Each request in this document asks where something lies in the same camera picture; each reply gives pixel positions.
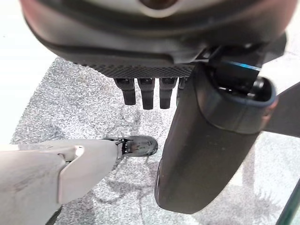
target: speckled carpet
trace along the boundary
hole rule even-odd
[[[160,209],[154,181],[175,106],[145,111],[125,106],[121,91],[91,68],[57,58],[32,96],[12,143],[63,138],[151,135],[159,144],[149,158],[124,158],[86,196],[64,205],[57,225],[272,225],[300,176],[300,140],[263,133],[243,166],[208,207],[193,215]]]

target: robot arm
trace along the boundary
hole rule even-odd
[[[62,204],[84,196],[113,168],[109,140],[56,140],[0,148],[0,224],[44,225]]]

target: black plastic casing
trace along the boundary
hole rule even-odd
[[[166,210],[206,207],[238,170],[277,104],[271,83],[264,101],[221,92],[199,64],[180,98],[158,169],[155,199]]]
[[[184,66],[207,47],[271,42],[284,33],[296,3],[228,0],[155,19],[111,12],[82,0],[21,0],[28,25],[46,47],[98,71],[104,65]]]

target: mesh grille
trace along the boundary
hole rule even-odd
[[[89,67],[112,78],[189,77],[194,68],[194,66],[133,67],[114,65],[89,65]]]

